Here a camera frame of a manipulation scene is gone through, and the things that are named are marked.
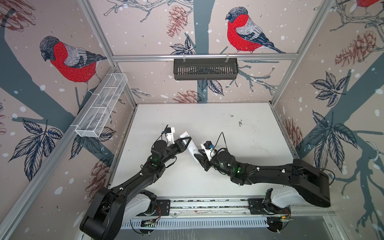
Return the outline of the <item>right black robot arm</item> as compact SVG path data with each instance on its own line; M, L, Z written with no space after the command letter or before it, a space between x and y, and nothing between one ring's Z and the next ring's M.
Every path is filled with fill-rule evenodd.
M279 184L295 189L303 199L317 207L331 206L329 177L303 160L294 159L282 166L255 166L236 161L229 152L223 151L211 160L199 150L195 159L205 171L215 169L229 176L231 182L243 186L258 183Z

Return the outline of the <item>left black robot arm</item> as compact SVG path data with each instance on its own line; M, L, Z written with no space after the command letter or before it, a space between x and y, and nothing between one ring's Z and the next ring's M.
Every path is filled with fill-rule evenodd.
M97 191L81 221L80 230L94 240L113 240L123 224L126 205L155 183L167 168L166 162L183 153L191 142L191 137L177 139L171 145L157 140L151 148L152 154L136 175L114 188L102 187Z

